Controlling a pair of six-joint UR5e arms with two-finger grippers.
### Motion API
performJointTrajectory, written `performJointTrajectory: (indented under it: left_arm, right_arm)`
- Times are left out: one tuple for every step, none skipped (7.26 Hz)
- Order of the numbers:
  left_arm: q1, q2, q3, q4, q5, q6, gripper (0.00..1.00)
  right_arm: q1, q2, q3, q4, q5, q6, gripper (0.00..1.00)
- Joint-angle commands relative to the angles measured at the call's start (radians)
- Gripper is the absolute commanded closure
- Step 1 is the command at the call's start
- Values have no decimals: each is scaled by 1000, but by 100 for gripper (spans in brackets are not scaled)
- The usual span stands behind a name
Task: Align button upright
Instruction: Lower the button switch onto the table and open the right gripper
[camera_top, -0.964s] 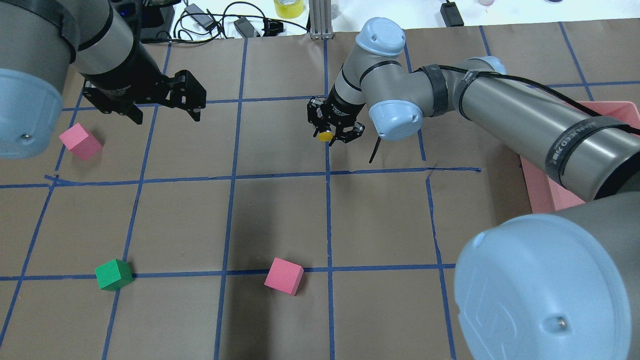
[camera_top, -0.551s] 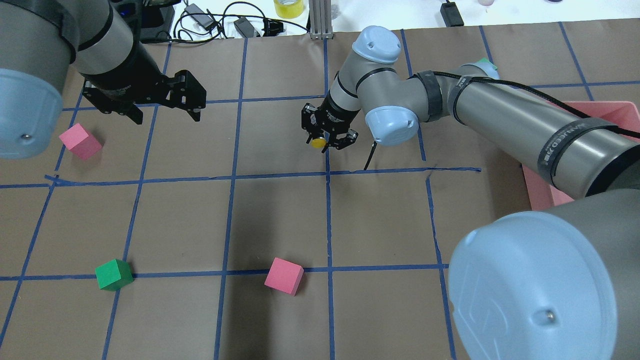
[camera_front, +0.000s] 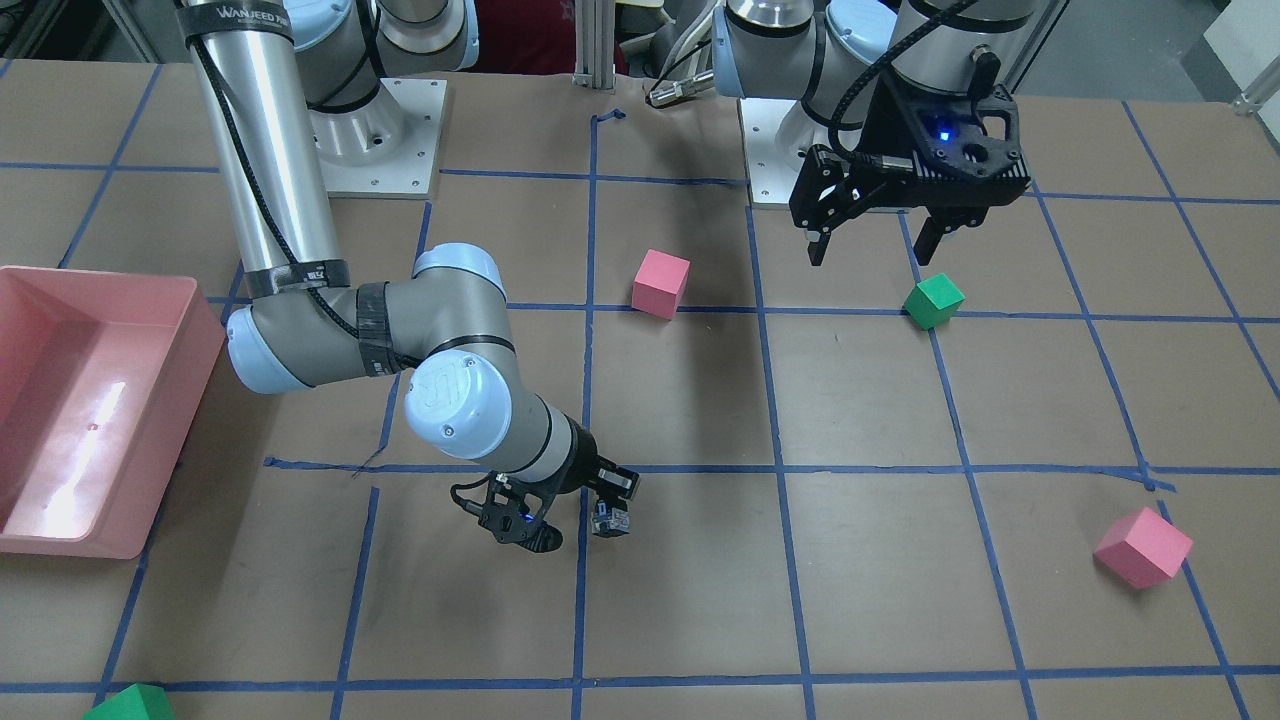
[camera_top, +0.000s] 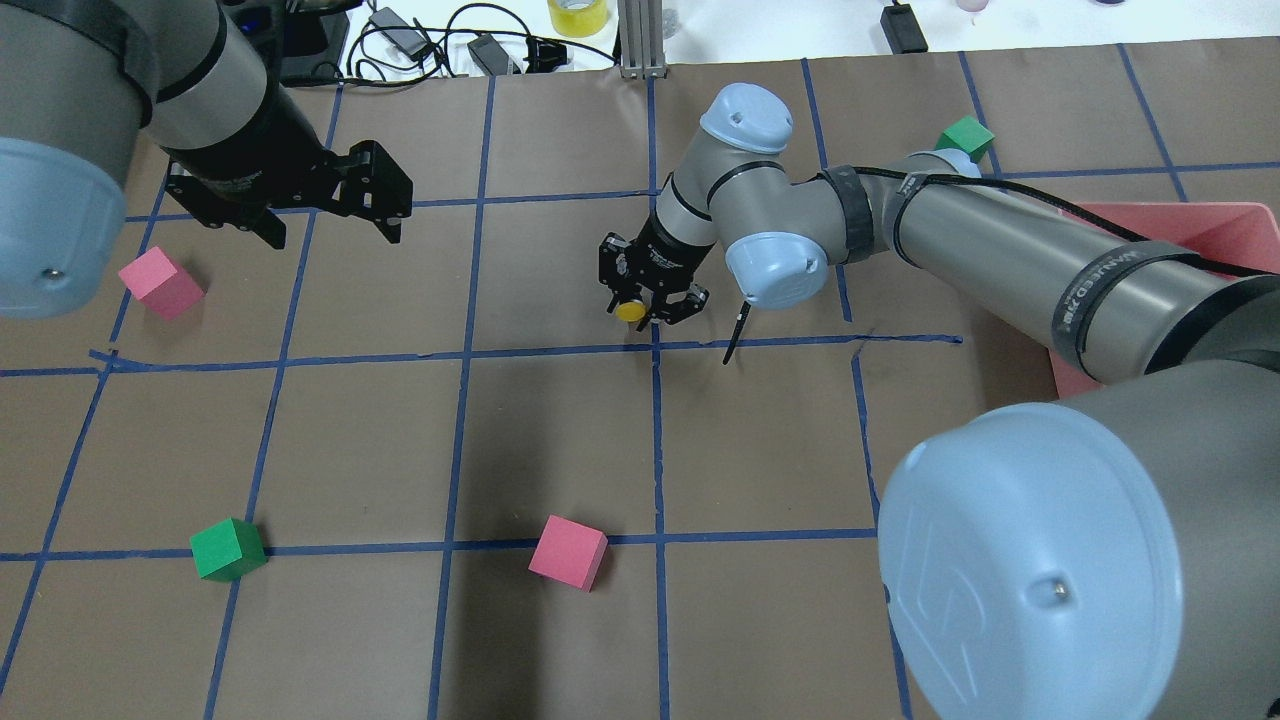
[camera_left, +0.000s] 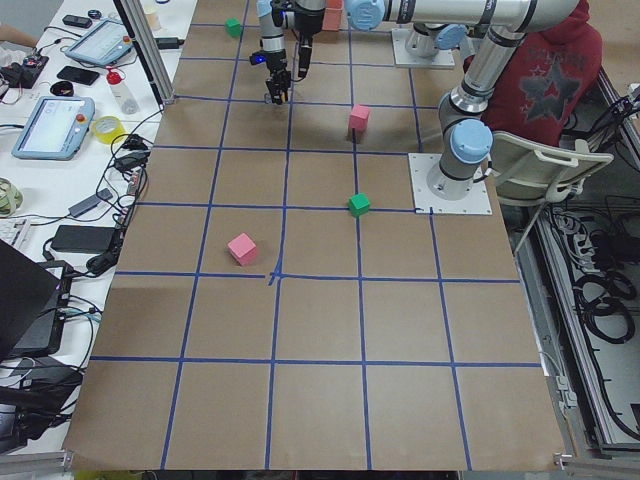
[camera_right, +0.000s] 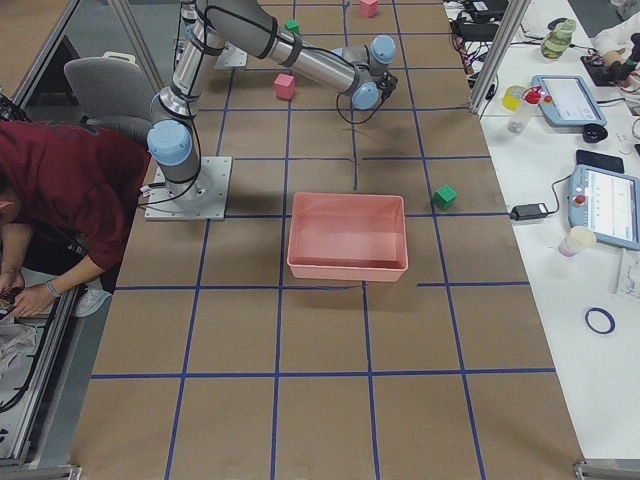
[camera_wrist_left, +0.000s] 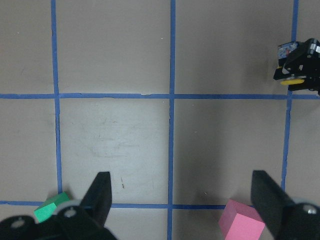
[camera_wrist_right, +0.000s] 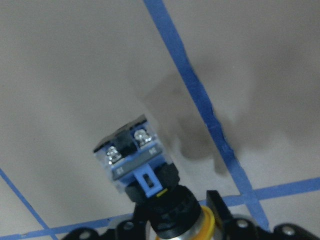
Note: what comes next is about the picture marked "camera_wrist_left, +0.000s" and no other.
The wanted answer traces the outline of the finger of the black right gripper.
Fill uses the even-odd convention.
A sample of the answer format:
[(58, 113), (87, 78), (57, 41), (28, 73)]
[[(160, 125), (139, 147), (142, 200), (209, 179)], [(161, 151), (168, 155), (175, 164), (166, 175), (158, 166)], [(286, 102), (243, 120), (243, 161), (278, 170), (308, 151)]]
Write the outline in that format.
[(311, 92), (317, 92), (317, 94), (320, 95), (320, 78), (307, 77), (291, 79), (289, 80), (288, 89), (290, 91), (309, 90)]
[(310, 42), (300, 42), (298, 48), (289, 54), (284, 68), (291, 74), (307, 78), (307, 51)]

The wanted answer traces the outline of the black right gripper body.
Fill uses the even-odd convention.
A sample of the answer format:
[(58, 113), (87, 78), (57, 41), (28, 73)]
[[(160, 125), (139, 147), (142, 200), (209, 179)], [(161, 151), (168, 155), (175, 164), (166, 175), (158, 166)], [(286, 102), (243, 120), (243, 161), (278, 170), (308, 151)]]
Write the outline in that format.
[(320, 42), (315, 38), (309, 39), (307, 49), (307, 78), (320, 77)]

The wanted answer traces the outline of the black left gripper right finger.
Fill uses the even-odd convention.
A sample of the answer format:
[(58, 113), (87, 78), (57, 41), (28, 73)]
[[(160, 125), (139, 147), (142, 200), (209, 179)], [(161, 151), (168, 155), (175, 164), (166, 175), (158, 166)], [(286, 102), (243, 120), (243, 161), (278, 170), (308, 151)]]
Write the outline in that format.
[(293, 200), (264, 170), (254, 170), (250, 199), (275, 240), (318, 240), (320, 207)]

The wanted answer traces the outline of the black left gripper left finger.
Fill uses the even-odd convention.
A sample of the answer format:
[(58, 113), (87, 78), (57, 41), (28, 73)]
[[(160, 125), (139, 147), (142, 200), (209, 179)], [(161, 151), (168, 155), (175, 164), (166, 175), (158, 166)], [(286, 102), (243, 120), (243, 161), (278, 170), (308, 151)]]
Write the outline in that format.
[(112, 205), (111, 175), (98, 172), (80, 203), (64, 204), (47, 220), (14, 215), (0, 222), (2, 240), (115, 240), (105, 227)]

